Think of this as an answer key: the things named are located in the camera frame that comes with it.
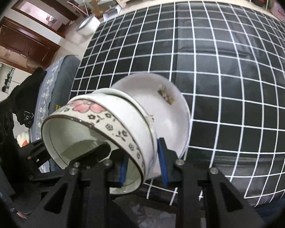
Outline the white floral ceramic bowl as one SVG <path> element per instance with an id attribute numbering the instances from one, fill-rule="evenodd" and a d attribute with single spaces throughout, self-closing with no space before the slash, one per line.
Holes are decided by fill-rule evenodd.
<path id="1" fill-rule="evenodd" d="M 44 120 L 41 136 L 61 169 L 102 144 L 109 146 L 109 155 L 121 150 L 127 160 L 121 186 L 110 189 L 113 195 L 136 191 L 156 161 L 156 134 L 149 115 L 116 95 L 91 93 L 70 99 Z"/>

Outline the white floral ceramic plate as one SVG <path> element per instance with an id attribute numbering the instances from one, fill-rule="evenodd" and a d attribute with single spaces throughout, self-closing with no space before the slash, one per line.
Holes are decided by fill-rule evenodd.
<path id="1" fill-rule="evenodd" d="M 111 112 L 102 125 L 105 133 L 130 153 L 145 179 L 161 175 L 160 137 L 178 158 L 183 156 L 189 141 L 190 111 L 179 89 L 167 78 L 133 74 L 88 96 Z"/>

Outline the grey patterned sofa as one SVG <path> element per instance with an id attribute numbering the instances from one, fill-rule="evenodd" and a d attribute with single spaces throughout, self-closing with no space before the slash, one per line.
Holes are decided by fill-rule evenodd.
<path id="1" fill-rule="evenodd" d="M 76 56 L 67 55 L 46 69 L 38 91 L 34 121 L 29 129 L 31 142 L 41 139 L 43 121 L 68 102 L 79 64 L 80 60 Z"/>

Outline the dark wooden door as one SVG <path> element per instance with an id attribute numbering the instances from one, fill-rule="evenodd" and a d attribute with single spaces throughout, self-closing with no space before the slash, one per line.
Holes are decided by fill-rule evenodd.
<path id="1" fill-rule="evenodd" d="M 50 66 L 60 46 L 8 17 L 0 21 L 0 62 L 28 73 Z"/>

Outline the silver round basin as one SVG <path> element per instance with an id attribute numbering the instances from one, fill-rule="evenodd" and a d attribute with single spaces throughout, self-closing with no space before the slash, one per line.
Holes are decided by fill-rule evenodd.
<path id="1" fill-rule="evenodd" d="M 96 32 L 101 22 L 94 14 L 86 17 L 77 28 L 77 33 L 82 36 L 89 36 Z"/>

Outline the black white grid tablecloth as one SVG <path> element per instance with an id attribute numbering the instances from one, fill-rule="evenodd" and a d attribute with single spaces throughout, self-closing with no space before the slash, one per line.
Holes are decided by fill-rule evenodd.
<path id="1" fill-rule="evenodd" d="M 151 6 L 102 23 L 70 95 L 155 73 L 188 103 L 184 159 L 219 168 L 252 205 L 285 197 L 285 24 L 224 3 Z"/>

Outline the pink shopping bag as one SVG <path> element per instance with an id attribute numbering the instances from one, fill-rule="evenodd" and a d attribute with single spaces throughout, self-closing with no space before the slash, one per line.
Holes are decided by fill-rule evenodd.
<path id="1" fill-rule="evenodd" d="M 285 11 L 278 2 L 273 2 L 270 12 L 280 21 L 285 23 Z"/>

